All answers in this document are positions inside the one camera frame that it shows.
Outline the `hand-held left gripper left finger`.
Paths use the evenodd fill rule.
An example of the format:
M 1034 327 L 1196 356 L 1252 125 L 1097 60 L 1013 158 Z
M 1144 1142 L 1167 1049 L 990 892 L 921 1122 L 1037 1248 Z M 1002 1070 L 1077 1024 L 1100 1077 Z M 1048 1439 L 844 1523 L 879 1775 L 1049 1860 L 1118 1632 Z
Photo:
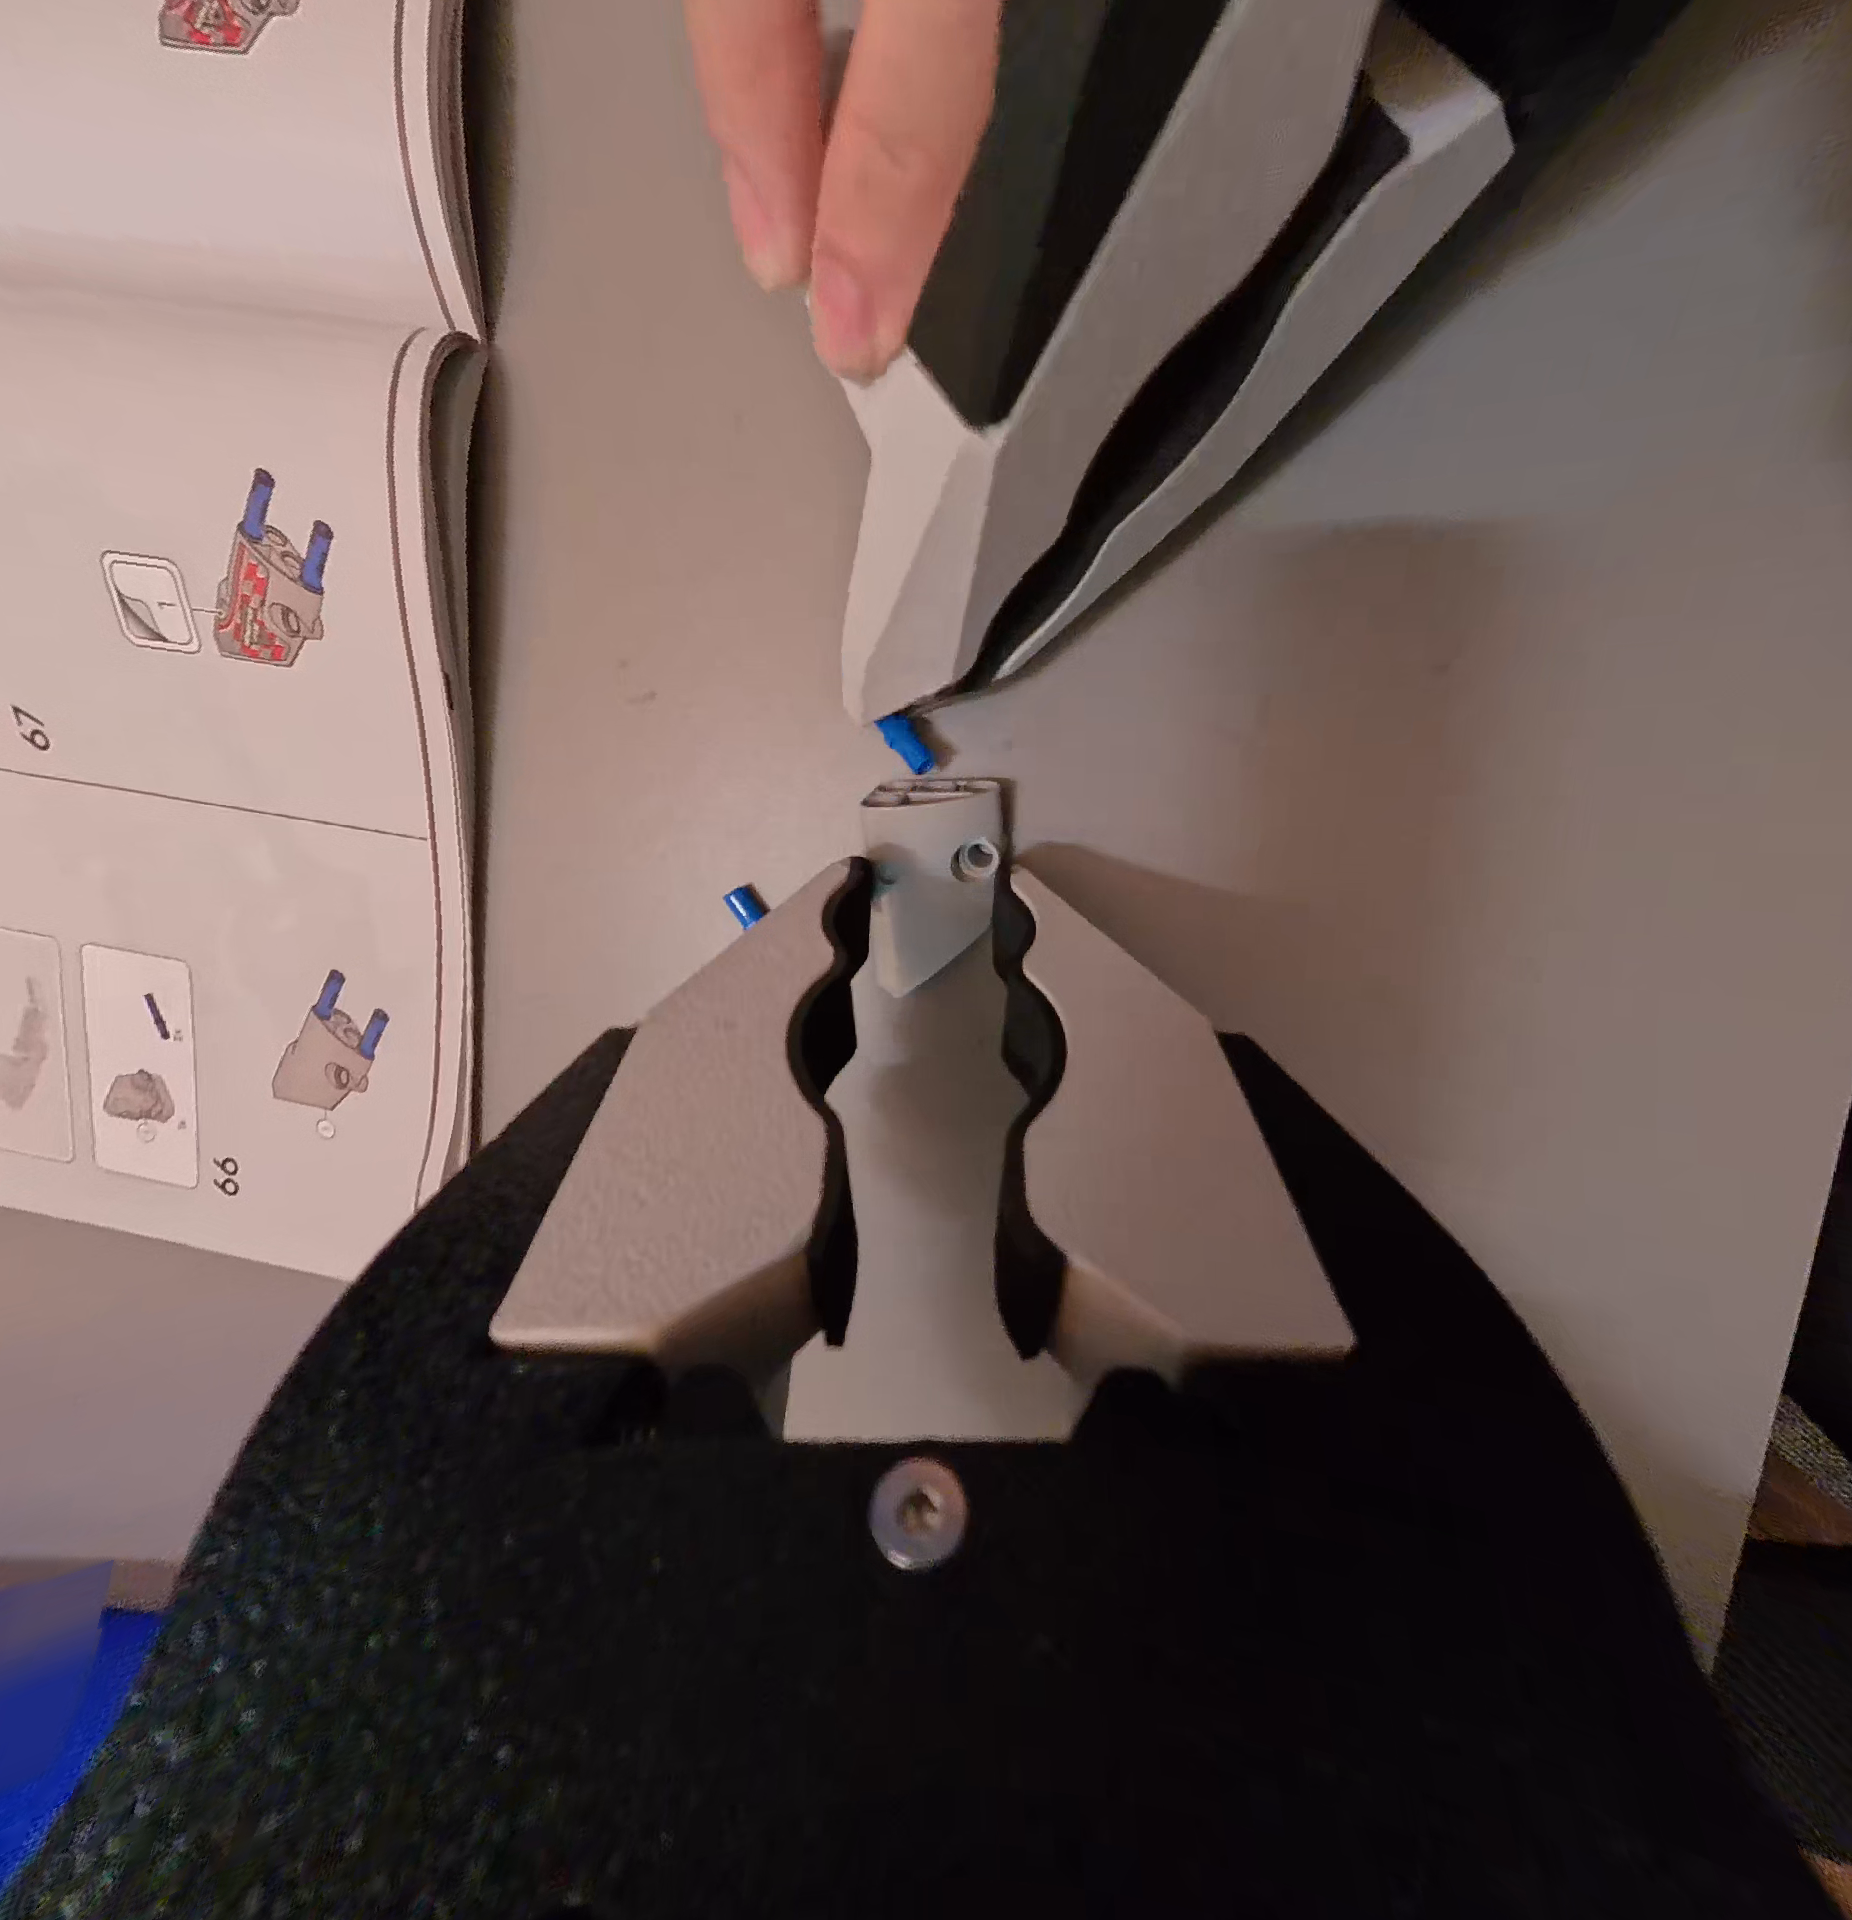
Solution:
M 516 1353 L 839 1347 L 859 1236 L 826 1094 L 857 1049 L 872 869 L 842 859 L 631 1033 L 495 1308 Z

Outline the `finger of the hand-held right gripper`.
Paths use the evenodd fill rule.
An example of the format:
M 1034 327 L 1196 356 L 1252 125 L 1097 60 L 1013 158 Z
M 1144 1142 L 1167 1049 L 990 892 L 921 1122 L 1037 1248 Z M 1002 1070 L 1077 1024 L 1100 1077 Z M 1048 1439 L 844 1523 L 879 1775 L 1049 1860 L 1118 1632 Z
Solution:
M 961 682 L 1113 421 L 1333 154 L 1380 7 L 1221 7 L 1008 416 L 966 427 L 909 341 L 844 390 L 869 462 L 842 617 L 855 724 Z
M 1467 75 L 1424 104 L 1370 87 L 1273 244 L 1148 375 L 1065 520 L 990 618 L 975 694 L 1027 666 L 1258 455 L 1514 154 Z

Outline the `grey toy brick piece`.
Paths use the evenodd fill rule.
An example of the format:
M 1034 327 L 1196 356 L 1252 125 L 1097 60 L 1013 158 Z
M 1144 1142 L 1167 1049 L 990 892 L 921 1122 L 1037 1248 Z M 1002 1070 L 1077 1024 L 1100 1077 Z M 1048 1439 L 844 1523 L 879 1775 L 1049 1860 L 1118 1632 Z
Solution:
M 891 998 L 926 989 L 991 925 L 1010 869 L 1010 783 L 901 778 L 857 808 L 872 866 L 869 966 Z

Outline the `grey desk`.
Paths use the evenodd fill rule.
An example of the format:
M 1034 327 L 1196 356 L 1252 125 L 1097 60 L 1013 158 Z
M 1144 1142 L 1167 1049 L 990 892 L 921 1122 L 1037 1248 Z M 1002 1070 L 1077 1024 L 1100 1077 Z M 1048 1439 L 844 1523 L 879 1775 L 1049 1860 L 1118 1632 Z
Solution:
M 678 5 L 519 5 L 480 160 L 497 1130 L 852 840 L 865 455 Z M 1702 1646 L 1852 1092 L 1852 5 L 1698 5 L 1539 193 L 945 745 L 1525 1316 Z M 340 1280 L 0 1207 L 0 1561 L 173 1566 Z

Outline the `blue storage bin square tag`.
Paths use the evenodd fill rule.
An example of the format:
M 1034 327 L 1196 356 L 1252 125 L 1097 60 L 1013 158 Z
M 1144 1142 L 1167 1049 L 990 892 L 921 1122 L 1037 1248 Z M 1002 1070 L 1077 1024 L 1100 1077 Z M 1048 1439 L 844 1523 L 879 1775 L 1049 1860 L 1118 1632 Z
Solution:
M 165 1588 L 111 1559 L 0 1559 L 0 1895 L 121 1717 Z

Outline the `white instruction booklet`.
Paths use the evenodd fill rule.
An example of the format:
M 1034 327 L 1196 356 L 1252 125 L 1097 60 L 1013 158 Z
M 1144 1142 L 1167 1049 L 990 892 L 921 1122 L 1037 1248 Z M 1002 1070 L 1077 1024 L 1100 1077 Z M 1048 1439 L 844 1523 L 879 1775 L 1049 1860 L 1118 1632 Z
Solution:
M 474 1088 L 464 5 L 0 2 L 0 1207 L 350 1282 Z

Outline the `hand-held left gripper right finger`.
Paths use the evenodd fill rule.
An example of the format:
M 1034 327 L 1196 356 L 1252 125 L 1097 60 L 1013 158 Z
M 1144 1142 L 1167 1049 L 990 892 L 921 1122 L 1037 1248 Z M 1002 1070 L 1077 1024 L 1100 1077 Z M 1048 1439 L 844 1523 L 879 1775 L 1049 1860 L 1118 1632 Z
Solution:
M 1326 1363 L 1353 1330 L 1210 1021 L 1015 865 L 993 1302 L 1022 1359 Z

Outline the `person's right hand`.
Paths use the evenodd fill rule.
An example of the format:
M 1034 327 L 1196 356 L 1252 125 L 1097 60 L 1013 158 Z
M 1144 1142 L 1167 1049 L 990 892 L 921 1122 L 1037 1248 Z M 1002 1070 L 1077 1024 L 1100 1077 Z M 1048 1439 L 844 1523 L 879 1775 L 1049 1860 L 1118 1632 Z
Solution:
M 818 7 L 687 2 L 697 103 L 750 278 L 807 301 L 865 384 L 906 347 L 993 104 L 997 2 L 865 2 L 836 94 Z

